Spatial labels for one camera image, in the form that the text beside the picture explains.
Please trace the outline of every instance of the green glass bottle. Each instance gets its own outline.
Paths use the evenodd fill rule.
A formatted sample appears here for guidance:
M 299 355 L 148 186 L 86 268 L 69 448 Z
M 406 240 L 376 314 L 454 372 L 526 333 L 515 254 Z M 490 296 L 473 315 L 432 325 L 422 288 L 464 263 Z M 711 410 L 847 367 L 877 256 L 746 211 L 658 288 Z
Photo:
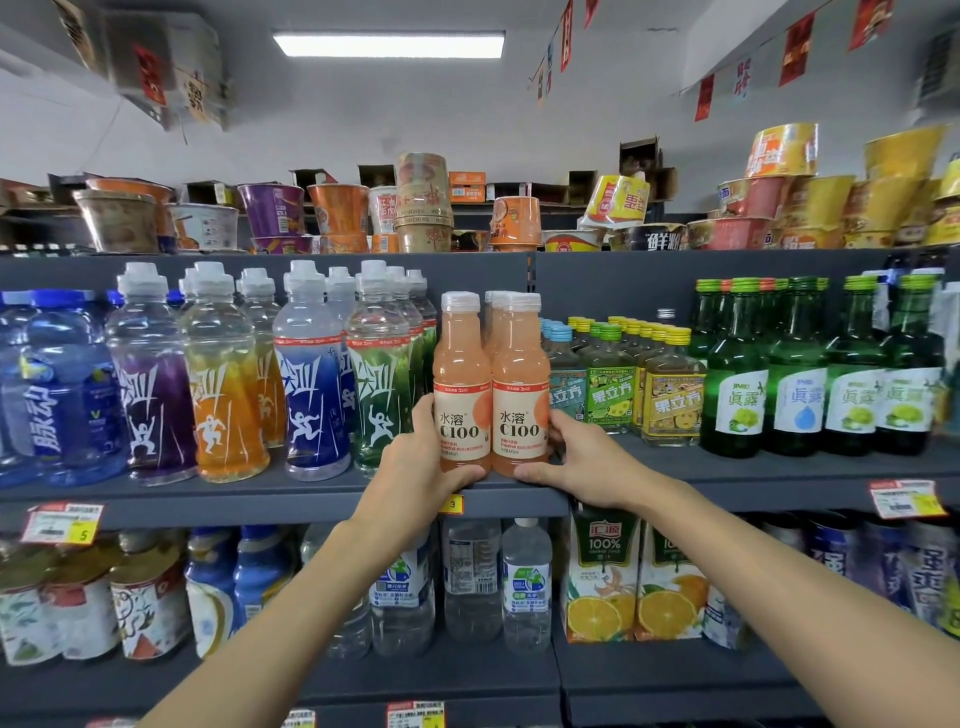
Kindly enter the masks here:
M 700 447 L 726 457 L 753 457 L 760 450 L 769 373 L 754 335 L 759 288 L 756 279 L 733 279 L 730 330 L 707 359 Z
M 827 355 L 816 328 L 817 279 L 792 278 L 786 293 L 783 333 L 770 349 L 763 447 L 806 457 L 817 451 L 827 390 Z
M 919 455 L 933 422 L 933 402 L 944 368 L 943 339 L 927 331 L 937 280 L 902 276 L 890 335 L 881 345 L 886 376 L 876 405 L 874 449 Z
M 849 276 L 844 291 L 843 329 L 827 345 L 827 411 L 820 449 L 856 456 L 873 449 L 883 350 L 872 329 L 876 278 Z

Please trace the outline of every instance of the juice carton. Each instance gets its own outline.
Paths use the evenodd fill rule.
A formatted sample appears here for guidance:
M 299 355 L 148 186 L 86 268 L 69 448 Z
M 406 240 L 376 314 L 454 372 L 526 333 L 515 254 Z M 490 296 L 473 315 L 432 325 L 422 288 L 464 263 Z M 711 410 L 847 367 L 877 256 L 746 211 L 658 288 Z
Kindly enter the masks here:
M 577 503 L 565 540 L 569 557 L 561 598 L 566 640 L 632 641 L 639 520 L 625 511 Z
M 708 590 L 700 570 L 656 528 L 645 523 L 636 588 L 636 639 L 700 637 Z

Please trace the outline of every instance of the orange juice bottle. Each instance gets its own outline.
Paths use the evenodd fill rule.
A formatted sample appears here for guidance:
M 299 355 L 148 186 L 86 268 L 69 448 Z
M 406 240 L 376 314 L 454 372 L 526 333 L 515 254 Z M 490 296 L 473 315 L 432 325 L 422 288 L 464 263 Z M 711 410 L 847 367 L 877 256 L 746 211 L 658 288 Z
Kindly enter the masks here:
M 493 395 L 490 360 L 480 346 L 480 297 L 448 291 L 440 298 L 443 334 L 433 355 L 433 416 L 440 468 L 479 465 L 489 473 Z
M 550 425 L 550 360 L 540 346 L 540 294 L 505 297 L 501 339 L 493 360 L 493 469 L 546 460 Z

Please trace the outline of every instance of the pennant flag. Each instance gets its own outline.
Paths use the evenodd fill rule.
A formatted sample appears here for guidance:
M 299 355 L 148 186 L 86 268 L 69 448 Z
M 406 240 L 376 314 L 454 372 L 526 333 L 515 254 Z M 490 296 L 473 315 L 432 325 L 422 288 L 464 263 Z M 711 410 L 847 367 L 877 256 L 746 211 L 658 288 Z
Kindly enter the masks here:
M 894 0 L 859 0 L 853 19 L 853 35 L 848 52 L 866 45 L 880 36 L 890 25 L 894 14 Z
M 810 55 L 810 39 L 813 36 L 813 20 L 817 12 L 798 20 L 786 32 L 786 47 L 783 49 L 783 64 L 780 67 L 780 85 L 796 81 L 806 73 L 806 59 Z

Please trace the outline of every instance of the ceiling light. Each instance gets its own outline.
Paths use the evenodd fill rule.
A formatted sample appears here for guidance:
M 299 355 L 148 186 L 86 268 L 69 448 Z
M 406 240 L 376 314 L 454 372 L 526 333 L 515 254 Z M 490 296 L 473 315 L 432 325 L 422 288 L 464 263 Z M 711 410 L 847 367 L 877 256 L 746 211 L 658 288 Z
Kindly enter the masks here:
M 499 59 L 506 33 L 275 33 L 287 56 L 334 59 Z

